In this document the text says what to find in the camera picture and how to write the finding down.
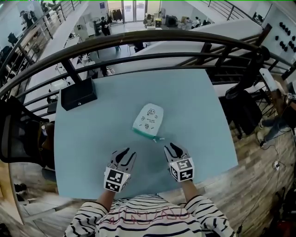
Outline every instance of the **glass door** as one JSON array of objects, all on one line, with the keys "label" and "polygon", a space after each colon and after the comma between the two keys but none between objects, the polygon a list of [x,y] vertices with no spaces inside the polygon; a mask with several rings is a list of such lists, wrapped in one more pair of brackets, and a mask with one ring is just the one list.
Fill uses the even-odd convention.
[{"label": "glass door", "polygon": [[136,20],[135,21],[143,21],[145,18],[145,7],[146,7],[146,1],[135,1],[135,7],[136,7]]},{"label": "glass door", "polygon": [[134,1],[123,1],[124,22],[135,21],[134,15]]}]

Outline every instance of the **hand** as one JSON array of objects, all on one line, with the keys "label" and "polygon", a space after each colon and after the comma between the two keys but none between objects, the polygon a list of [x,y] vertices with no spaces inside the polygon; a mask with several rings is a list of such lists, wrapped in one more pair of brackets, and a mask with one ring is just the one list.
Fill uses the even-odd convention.
[{"label": "hand", "polygon": [[112,153],[110,163],[105,170],[104,188],[119,193],[128,184],[130,172],[136,160],[136,153],[133,152],[128,161],[122,164],[121,161],[128,154],[129,148]]},{"label": "hand", "polygon": [[186,148],[181,145],[170,143],[174,154],[167,146],[164,147],[166,160],[169,162],[170,173],[178,181],[191,180],[194,178],[194,163]]}]

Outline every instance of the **light blue table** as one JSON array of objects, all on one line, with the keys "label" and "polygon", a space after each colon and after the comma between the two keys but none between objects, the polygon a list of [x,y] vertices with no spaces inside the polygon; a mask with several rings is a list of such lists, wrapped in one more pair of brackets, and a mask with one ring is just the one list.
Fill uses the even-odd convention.
[{"label": "light blue table", "polygon": [[[55,171],[61,196],[96,199],[112,152],[137,152],[131,179],[116,198],[180,187],[169,174],[163,146],[178,142],[195,164],[194,182],[238,164],[230,130],[204,69],[174,69],[114,75],[94,80],[98,99],[70,111],[58,101],[55,120]],[[155,143],[132,131],[142,107],[163,107]]]}]

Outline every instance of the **chair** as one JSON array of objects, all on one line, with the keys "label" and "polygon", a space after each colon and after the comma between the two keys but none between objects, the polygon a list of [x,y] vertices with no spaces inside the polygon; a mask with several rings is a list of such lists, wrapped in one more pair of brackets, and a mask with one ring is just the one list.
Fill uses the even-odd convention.
[{"label": "chair", "polygon": [[27,110],[15,97],[0,100],[0,160],[54,169],[54,123]]}]

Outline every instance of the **black and white striped shirt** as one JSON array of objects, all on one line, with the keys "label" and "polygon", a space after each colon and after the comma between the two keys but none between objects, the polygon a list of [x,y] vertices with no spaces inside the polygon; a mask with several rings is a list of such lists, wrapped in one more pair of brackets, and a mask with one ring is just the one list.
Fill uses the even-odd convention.
[{"label": "black and white striped shirt", "polygon": [[99,203],[84,203],[64,237],[204,237],[212,233],[235,236],[226,216],[208,198],[198,195],[180,207],[158,195],[141,195],[114,201],[109,212]]}]

